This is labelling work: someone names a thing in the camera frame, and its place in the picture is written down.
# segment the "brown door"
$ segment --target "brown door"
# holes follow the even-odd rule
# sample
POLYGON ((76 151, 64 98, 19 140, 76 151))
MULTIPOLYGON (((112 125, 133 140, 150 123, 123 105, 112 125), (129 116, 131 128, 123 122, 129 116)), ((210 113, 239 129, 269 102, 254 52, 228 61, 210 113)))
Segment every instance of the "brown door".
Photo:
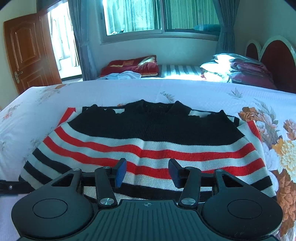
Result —
POLYGON ((19 94, 32 86, 60 84, 47 15, 38 13, 4 22, 4 38, 19 94))

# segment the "door handle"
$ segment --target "door handle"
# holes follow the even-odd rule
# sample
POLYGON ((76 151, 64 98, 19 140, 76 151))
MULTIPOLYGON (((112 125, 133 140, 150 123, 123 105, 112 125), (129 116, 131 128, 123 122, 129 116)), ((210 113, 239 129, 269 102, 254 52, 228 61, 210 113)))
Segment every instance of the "door handle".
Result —
POLYGON ((22 74, 22 71, 17 73, 16 71, 14 72, 15 75, 15 81, 19 84, 20 83, 20 79, 19 79, 19 75, 22 74))

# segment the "red headboard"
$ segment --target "red headboard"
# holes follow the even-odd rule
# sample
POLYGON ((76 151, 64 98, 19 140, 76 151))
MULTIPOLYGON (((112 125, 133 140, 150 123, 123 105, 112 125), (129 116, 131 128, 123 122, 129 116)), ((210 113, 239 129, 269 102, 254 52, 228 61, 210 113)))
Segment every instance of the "red headboard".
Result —
POLYGON ((251 40, 245 55, 266 65, 278 90, 296 93, 296 51, 288 40, 281 36, 272 37, 262 50, 257 41, 251 40))

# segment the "sweater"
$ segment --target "sweater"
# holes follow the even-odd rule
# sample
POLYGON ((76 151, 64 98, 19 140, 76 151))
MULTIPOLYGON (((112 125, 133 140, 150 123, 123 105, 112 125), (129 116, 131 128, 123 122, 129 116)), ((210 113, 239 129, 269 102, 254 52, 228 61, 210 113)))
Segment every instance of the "sweater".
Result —
MULTIPOLYGON (((178 201, 182 189, 169 175, 170 158, 204 173, 224 169, 275 196, 254 121, 246 123, 224 111, 192 110, 178 101, 69 108, 59 126, 28 157, 19 179, 35 190, 72 168, 93 172, 115 166, 120 158, 127 160, 127 173, 114 190, 118 202, 178 201)), ((84 195, 94 201, 94 187, 85 187, 84 195)), ((211 187, 202 187, 200 202, 211 195, 211 187)))

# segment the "wall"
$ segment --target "wall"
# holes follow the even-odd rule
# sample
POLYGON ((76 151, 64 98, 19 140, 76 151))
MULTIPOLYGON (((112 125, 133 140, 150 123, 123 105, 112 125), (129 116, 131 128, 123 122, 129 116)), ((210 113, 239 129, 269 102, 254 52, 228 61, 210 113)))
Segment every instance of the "wall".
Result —
POLYGON ((244 54, 250 39, 263 47, 275 35, 296 47, 296 11, 284 0, 241 0, 234 31, 238 54, 244 54))
POLYGON ((5 108, 18 96, 8 64, 3 22, 31 13, 36 13, 36 0, 11 0, 0 11, 0 106, 2 108, 5 108))
POLYGON ((149 38, 103 44, 100 42, 96 0, 88 0, 89 41, 98 70, 116 59, 139 58, 157 55, 159 64, 199 66, 211 60, 217 42, 189 38, 149 38))

